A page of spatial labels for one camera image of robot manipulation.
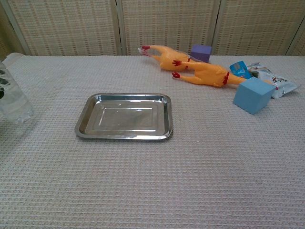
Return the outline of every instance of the stainless steel tray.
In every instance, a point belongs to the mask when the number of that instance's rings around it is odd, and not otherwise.
[[[75,126],[83,138],[161,140],[172,130],[171,99],[164,94],[92,95]]]

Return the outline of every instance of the foam block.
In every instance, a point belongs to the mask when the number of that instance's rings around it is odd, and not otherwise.
[[[254,115],[267,105],[274,90],[273,85],[252,77],[239,84],[233,103]]]
[[[192,47],[191,56],[200,61],[208,63],[212,52],[211,46],[196,44]]]

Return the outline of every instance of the water bottle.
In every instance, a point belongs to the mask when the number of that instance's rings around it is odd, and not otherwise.
[[[0,62],[0,112],[15,124],[34,116],[34,110],[5,65]]]

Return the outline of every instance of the waffle-textured cloth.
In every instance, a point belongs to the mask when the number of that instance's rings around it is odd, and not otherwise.
[[[0,227],[305,228],[305,57],[211,56],[239,60],[303,86],[251,115],[232,103],[237,86],[176,80],[148,57],[15,58],[36,116],[0,117]],[[172,136],[78,138],[95,93],[168,95]]]

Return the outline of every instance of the yellow rubber chicken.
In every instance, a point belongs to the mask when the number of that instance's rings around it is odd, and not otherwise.
[[[154,49],[161,53],[160,56],[157,55],[151,55],[147,52],[148,49]],[[182,71],[188,68],[188,66],[182,66],[182,65],[173,65],[173,60],[179,60],[183,62],[190,62],[193,63],[193,61],[189,55],[178,52],[170,47],[162,46],[162,45],[144,45],[141,48],[138,49],[139,52],[142,55],[153,57],[155,60],[160,62],[160,67],[164,70],[169,71]]]
[[[172,61],[172,65],[188,67],[195,70],[195,76],[183,76],[173,72],[174,78],[179,78],[193,84],[204,84],[214,87],[222,87],[225,84],[240,84],[246,79],[229,73],[225,68],[219,65],[213,65],[204,62],[184,62],[180,60]]]

